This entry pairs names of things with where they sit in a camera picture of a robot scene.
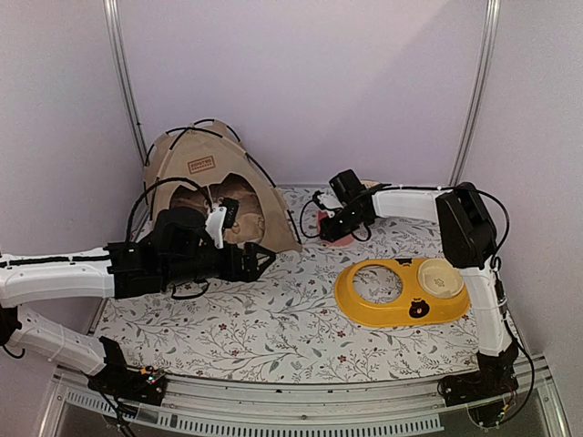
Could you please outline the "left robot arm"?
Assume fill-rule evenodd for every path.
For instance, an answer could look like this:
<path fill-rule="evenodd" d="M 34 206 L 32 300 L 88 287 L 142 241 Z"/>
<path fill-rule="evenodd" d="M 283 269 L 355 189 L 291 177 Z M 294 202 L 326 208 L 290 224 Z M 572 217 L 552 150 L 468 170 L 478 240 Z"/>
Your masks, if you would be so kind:
<path fill-rule="evenodd" d="M 272 264 L 273 251 L 254 242 L 225 242 L 233 221 L 225 207 L 162 210 L 140 241 L 109 243 L 88 252 L 1 258 L 1 343 L 19 345 L 100 380 L 116 395 L 135 388 L 118 344 L 95 340 L 29 308 L 37 300 L 73 297 L 131 299 L 207 279 L 253 282 Z"/>

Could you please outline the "pale yellow pet bowl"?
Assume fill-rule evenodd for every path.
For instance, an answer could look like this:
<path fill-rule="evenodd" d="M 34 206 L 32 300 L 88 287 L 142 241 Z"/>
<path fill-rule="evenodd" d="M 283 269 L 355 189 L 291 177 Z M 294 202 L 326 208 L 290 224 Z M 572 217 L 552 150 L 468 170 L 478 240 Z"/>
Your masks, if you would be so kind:
<path fill-rule="evenodd" d="M 417 271 L 417 280 L 424 292 L 442 300 L 455 298 L 465 285 L 458 269 L 446 259 L 423 261 Z"/>

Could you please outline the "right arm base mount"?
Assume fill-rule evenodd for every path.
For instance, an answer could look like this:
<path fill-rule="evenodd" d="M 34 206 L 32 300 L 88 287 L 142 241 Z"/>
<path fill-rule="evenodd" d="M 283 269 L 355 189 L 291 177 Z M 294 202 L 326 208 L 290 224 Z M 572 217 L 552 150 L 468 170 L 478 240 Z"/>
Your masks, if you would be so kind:
<path fill-rule="evenodd" d="M 497 356 L 478 352 L 478 370 L 442 378 L 437 384 L 438 393 L 447 406 L 455 406 L 473 401 L 483 401 L 491 397 L 513 394 L 518 388 L 514 372 L 514 362 L 518 349 L 511 345 Z M 485 428 L 495 427 L 503 421 L 508 404 L 497 401 L 494 404 L 470 410 L 470 418 Z"/>

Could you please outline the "white and brown pillow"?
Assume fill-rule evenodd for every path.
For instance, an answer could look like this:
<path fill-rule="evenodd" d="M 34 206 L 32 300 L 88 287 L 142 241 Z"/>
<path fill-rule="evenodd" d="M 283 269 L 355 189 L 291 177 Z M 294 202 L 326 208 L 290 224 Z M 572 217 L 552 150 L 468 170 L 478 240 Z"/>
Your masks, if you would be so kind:
<path fill-rule="evenodd" d="M 228 243 L 261 242 L 265 233 L 265 220 L 259 197 L 245 178 L 230 173 L 219 184 L 211 184 L 205 189 L 214 203 L 222 204 L 225 198 L 239 202 L 235 221 L 232 227 L 224 232 L 224 238 Z M 194 208 L 204 216 L 208 215 L 208 206 L 209 202 L 200 192 L 183 186 L 175 190 L 169 203 L 170 208 Z"/>

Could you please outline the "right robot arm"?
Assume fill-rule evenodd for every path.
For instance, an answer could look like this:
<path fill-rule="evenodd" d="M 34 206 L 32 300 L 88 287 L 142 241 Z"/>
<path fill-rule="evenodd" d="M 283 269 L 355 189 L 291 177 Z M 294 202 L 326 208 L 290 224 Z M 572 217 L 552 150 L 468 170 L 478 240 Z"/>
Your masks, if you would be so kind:
<path fill-rule="evenodd" d="M 438 225 L 445 259 L 461 274 L 469 292 L 478 333 L 478 363 L 471 389 L 489 397 L 506 382 L 506 370 L 518 356 L 518 342 L 506 320 L 506 294 L 498 276 L 499 235 L 483 201 L 486 192 L 470 182 L 453 187 L 411 187 L 379 183 L 365 186 L 348 169 L 330 181 L 332 195 L 313 194 L 326 213 L 319 238 L 334 242 L 378 218 L 407 218 Z"/>

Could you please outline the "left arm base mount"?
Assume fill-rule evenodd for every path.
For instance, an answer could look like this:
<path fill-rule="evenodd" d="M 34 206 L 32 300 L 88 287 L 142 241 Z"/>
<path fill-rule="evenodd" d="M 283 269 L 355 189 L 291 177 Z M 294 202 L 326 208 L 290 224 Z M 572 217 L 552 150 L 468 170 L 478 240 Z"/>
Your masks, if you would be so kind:
<path fill-rule="evenodd" d="M 153 366 L 130 369 L 116 341 L 102 336 L 99 342 L 104 347 L 105 367 L 95 375 L 87 376 L 87 386 L 112 396 L 116 401 L 160 406 L 168 386 L 166 372 Z"/>

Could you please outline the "yellow double bowl holder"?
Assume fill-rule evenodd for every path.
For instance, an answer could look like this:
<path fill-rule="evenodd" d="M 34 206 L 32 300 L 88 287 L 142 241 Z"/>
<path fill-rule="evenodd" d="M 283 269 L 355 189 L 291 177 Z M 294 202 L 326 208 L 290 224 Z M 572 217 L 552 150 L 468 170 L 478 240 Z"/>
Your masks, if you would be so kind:
<path fill-rule="evenodd" d="M 427 259 L 368 259 L 344 269 L 334 285 L 343 314 L 369 328 L 400 328 L 443 324 L 462 318 L 470 309 L 466 286 L 452 299 L 424 292 L 417 271 Z"/>

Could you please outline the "black flexible tent pole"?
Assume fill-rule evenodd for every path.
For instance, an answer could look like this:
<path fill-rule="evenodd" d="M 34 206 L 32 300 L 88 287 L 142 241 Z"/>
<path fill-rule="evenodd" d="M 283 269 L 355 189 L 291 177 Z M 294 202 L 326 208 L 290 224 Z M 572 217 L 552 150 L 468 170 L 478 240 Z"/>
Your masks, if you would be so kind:
<path fill-rule="evenodd" d="M 193 123 L 190 124 L 191 127 L 196 127 L 196 128 L 201 128 L 201 129 L 207 129 L 207 130 L 211 130 L 215 133 L 219 133 L 221 135 L 223 135 L 224 137 L 229 137 L 230 139 L 234 140 L 244 151 L 247 157 L 247 160 L 255 167 L 257 168 L 262 175 L 269 181 L 269 183 L 271 184 L 271 187 L 274 188 L 277 193 L 280 195 L 280 197 L 282 198 L 281 192 L 279 191 L 279 188 L 277 186 L 277 184 L 274 182 L 273 178 L 270 176 L 270 174 L 263 168 L 263 166 L 259 163 L 259 161 L 257 159 L 255 159 L 245 148 L 245 146 L 243 145 L 240 136 L 237 134 L 237 132 L 231 128 L 228 124 L 217 120 L 215 118 L 203 118 L 200 120 L 197 120 Z M 300 236 L 300 232 L 297 228 L 297 225 L 295 223 L 294 217 L 291 213 L 291 211 L 289 210 L 289 207 L 285 201 L 285 199 L 283 200 L 283 206 L 284 206 L 284 211 L 286 213 L 287 219 L 289 224 L 291 225 L 291 228 L 293 230 L 293 234 L 295 237 L 295 240 L 299 243 L 302 244 L 302 239 Z"/>

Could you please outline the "beige fabric pet tent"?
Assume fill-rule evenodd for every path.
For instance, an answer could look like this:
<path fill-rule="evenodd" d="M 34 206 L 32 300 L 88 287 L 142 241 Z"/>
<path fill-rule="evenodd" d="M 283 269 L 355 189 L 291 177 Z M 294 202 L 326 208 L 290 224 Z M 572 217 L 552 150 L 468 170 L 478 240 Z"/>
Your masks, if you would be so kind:
<path fill-rule="evenodd" d="M 181 182 L 169 182 L 153 189 L 147 197 L 150 219 L 156 220 L 161 210 L 170 209 L 170 199 L 179 186 L 200 192 L 209 202 L 209 215 L 214 202 L 205 187 L 219 184 L 232 173 L 245 178 L 259 197 L 265 220 L 265 233 L 258 244 L 275 253 L 289 250 L 300 252 L 302 245 L 295 240 L 288 222 L 283 206 L 284 198 L 280 197 L 262 173 L 247 160 L 245 151 L 229 137 L 207 129 L 194 127 L 194 130 L 196 137 L 191 141 L 192 151 L 189 153 L 193 158 L 189 163 L 192 177 L 188 179 L 201 186 L 201 189 Z"/>

